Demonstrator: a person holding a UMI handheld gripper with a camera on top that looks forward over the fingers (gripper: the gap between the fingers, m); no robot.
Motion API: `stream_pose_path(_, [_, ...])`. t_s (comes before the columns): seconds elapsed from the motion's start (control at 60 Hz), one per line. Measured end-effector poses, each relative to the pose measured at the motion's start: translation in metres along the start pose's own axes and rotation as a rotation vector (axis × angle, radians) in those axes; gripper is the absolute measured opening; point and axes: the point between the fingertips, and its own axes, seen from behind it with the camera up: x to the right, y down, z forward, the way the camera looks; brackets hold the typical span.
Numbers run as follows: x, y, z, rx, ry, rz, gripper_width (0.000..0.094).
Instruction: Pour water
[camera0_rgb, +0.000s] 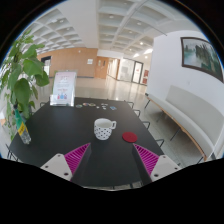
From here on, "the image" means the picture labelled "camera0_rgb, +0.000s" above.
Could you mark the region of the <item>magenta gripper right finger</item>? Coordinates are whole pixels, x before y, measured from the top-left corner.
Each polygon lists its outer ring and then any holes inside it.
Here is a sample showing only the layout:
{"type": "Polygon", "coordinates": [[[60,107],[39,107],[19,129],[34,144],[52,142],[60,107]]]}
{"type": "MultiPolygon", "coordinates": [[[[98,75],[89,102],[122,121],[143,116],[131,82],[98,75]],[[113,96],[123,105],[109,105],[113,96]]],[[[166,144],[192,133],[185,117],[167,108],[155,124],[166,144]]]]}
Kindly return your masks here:
{"type": "Polygon", "coordinates": [[[133,156],[144,185],[181,170],[167,155],[157,155],[140,145],[133,145],[133,156]]]}

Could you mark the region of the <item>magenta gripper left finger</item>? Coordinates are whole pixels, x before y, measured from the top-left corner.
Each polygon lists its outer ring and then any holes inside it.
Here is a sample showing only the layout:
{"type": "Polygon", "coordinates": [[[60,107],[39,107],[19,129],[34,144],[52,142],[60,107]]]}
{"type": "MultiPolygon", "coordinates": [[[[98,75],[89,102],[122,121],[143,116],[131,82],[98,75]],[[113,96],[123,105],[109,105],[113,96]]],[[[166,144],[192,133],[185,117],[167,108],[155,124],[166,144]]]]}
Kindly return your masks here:
{"type": "Polygon", "coordinates": [[[66,153],[57,153],[41,168],[51,174],[70,181],[84,170],[91,154],[91,144],[87,143],[66,153]]]}

